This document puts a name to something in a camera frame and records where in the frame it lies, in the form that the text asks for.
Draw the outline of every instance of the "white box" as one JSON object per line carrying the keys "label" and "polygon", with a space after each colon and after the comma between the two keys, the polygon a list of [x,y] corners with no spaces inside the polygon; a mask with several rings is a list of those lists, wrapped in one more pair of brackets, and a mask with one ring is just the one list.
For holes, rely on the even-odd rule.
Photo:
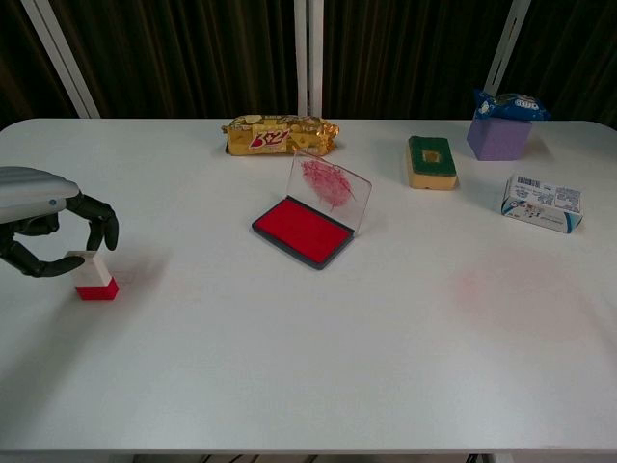
{"label": "white box", "polygon": [[505,185],[501,214],[570,233],[582,220],[580,191],[514,174]]}

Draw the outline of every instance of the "sponge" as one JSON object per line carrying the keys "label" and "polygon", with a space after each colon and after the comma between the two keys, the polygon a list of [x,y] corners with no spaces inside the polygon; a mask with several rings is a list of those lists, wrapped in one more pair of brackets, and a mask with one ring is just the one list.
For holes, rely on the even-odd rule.
{"label": "sponge", "polygon": [[407,144],[407,173],[412,188],[454,189],[456,167],[447,140],[411,137]]}

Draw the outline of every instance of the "purple cube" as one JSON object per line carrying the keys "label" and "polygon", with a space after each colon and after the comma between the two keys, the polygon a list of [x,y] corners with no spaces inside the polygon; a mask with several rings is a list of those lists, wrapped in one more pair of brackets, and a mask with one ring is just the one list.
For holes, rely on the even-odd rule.
{"label": "purple cube", "polygon": [[474,118],[467,141],[480,161],[513,161],[523,154],[530,131],[529,121]]}

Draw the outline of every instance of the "soap box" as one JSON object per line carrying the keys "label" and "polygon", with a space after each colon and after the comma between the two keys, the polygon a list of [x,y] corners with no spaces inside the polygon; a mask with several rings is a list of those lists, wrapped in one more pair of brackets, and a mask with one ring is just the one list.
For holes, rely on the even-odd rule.
{"label": "soap box", "polygon": [[505,185],[501,214],[570,233],[582,220],[580,191],[514,174]]}
{"label": "soap box", "polygon": [[530,131],[529,121],[474,118],[467,141],[480,161],[513,161],[523,154]]}

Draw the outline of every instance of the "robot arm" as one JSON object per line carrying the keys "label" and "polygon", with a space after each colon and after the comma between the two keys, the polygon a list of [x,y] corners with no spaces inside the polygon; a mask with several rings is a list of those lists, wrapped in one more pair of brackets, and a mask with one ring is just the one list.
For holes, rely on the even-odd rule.
{"label": "robot arm", "polygon": [[108,204],[81,193],[72,181],[25,167],[0,167],[0,258],[25,275],[55,277],[81,265],[71,256],[51,262],[37,259],[14,235],[39,236],[58,230],[58,212],[68,209],[90,223],[87,249],[103,238],[110,250],[118,244],[119,225]]}

